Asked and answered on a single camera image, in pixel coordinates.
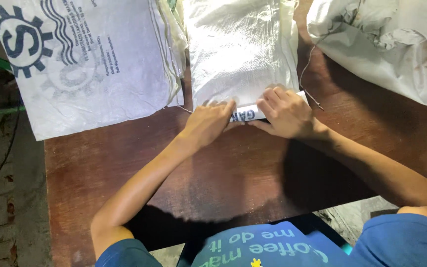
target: black cable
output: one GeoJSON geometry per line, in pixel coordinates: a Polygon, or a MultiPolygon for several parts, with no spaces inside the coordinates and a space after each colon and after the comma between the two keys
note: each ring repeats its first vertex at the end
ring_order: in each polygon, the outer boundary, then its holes
{"type": "Polygon", "coordinates": [[[9,153],[11,152],[12,144],[14,143],[14,137],[16,136],[16,130],[17,130],[18,124],[19,124],[19,114],[20,113],[21,113],[21,95],[19,95],[19,97],[18,97],[18,116],[16,117],[16,124],[14,126],[14,131],[12,132],[12,138],[11,138],[11,142],[9,143],[8,152],[6,153],[6,156],[4,157],[3,162],[1,163],[0,171],[3,168],[3,165],[8,160],[9,153]]]}

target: rolled label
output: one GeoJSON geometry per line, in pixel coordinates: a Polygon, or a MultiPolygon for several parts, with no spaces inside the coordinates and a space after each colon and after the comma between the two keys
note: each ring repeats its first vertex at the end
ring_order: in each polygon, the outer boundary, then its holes
{"type": "MultiPolygon", "coordinates": [[[[297,93],[303,100],[307,103],[307,98],[305,97],[304,91],[297,93]]],[[[257,105],[243,106],[237,108],[230,118],[230,122],[247,122],[252,120],[265,119],[266,116],[258,108],[257,105]]]]}

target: blue t-shirt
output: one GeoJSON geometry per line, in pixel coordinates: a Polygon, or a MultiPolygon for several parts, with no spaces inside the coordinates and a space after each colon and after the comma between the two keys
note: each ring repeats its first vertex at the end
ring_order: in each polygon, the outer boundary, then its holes
{"type": "MultiPolygon", "coordinates": [[[[350,255],[318,231],[304,235],[290,222],[232,228],[205,242],[192,267],[427,267],[427,217],[393,214],[365,223],[350,255]]],[[[95,267],[160,267],[139,240],[110,246],[95,267]]]]}

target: hand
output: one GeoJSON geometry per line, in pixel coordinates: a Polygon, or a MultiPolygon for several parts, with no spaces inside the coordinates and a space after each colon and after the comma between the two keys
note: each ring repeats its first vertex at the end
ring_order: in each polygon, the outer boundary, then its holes
{"type": "Polygon", "coordinates": [[[258,99],[256,104],[271,124],[250,121],[248,125],[272,135],[284,138],[312,138],[320,124],[307,103],[291,90],[267,88],[263,99],[258,99]]]}
{"type": "Polygon", "coordinates": [[[245,125],[244,122],[228,123],[235,107],[234,100],[230,100],[228,104],[198,106],[179,137],[187,140],[196,150],[209,145],[224,131],[245,125]]]}

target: brown table surface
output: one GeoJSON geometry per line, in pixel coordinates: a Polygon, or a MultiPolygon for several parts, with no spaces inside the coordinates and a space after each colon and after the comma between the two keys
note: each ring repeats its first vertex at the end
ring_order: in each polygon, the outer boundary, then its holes
{"type": "MultiPolygon", "coordinates": [[[[305,16],[295,13],[301,73],[312,48],[305,16]]],[[[427,177],[427,106],[392,93],[313,52],[303,85],[335,131],[427,177]]],[[[192,108],[190,71],[184,84],[192,108]]],[[[152,116],[45,141],[52,255],[57,267],[94,263],[92,216],[184,127],[178,107],[152,116]]],[[[373,196],[341,164],[297,141],[253,127],[223,134],[178,167],[130,223],[148,249],[185,242],[240,225],[281,220],[373,196]]]]}

